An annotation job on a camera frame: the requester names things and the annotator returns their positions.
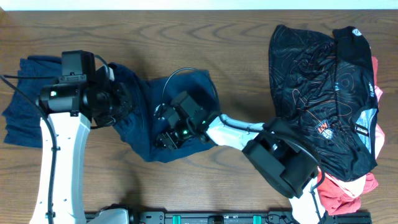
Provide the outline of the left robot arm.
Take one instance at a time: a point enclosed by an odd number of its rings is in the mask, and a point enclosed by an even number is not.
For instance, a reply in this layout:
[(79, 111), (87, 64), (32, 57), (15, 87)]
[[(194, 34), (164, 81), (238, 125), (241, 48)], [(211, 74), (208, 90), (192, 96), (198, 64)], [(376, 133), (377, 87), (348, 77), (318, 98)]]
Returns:
[(133, 108), (112, 68), (64, 68), (39, 93), (42, 163), (31, 223), (88, 223), (83, 204), (85, 148), (93, 129), (114, 126)]

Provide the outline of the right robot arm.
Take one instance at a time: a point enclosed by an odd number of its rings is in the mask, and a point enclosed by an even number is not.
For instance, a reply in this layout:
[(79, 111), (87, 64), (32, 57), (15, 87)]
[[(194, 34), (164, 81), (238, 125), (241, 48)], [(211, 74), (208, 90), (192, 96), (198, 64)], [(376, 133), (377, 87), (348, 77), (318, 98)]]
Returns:
[(154, 116), (167, 122), (156, 143), (177, 150), (195, 138), (204, 144), (228, 146), (241, 151), (267, 183), (278, 193), (300, 203), (311, 200), (312, 219), (323, 223), (316, 189), (324, 176), (321, 161), (305, 142), (280, 118), (268, 123), (247, 123), (199, 104), (186, 91), (169, 103), (161, 103)]

